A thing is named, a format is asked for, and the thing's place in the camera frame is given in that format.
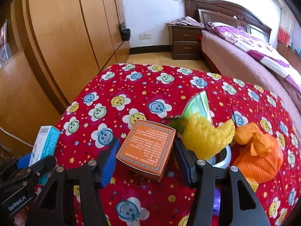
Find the curtain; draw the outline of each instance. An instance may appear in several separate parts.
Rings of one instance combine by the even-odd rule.
[[[281,7],[281,21],[278,31],[278,41],[285,46],[292,44],[293,14],[288,6]]]

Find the yellow bath sponge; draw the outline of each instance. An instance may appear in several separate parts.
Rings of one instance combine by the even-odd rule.
[[[232,119],[215,128],[206,117],[195,113],[188,119],[182,141],[199,159],[208,160],[231,143],[234,134]]]

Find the red tablecloth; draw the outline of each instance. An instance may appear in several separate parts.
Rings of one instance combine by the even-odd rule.
[[[298,140],[282,100],[237,79],[170,66],[114,65],[82,90],[57,123],[61,130],[57,164],[67,169],[83,165],[110,142],[108,136],[98,140],[99,130],[122,142],[135,119],[164,123],[165,116],[180,115],[187,101],[204,90],[215,126],[230,118],[237,126],[255,122],[263,132],[282,140],[284,162],[275,179],[260,184],[256,192],[271,225],[280,225],[301,193]],[[164,107],[150,110],[154,101]],[[111,225],[185,225],[194,192],[184,185],[171,157],[161,182],[137,176],[118,162],[100,196]],[[78,189],[74,194],[76,222],[83,225]]]

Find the nightstand drawer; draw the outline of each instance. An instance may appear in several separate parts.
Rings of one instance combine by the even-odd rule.
[[[198,54],[200,43],[197,42],[174,42],[174,54]]]
[[[198,42],[198,36],[201,29],[173,28],[173,41],[195,41]]]

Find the white cable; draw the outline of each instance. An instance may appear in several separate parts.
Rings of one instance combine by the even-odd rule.
[[[30,147],[33,147],[33,146],[30,145],[29,143],[26,143],[26,142],[23,141],[22,139],[19,139],[18,137],[16,137],[16,136],[10,134],[9,132],[5,131],[2,127],[0,127],[0,130],[3,131],[4,133],[6,133],[8,136],[11,136],[11,137],[15,138],[16,140],[19,140],[21,143],[24,143],[24,144],[26,144],[26,145],[28,145],[28,146],[30,146]]]

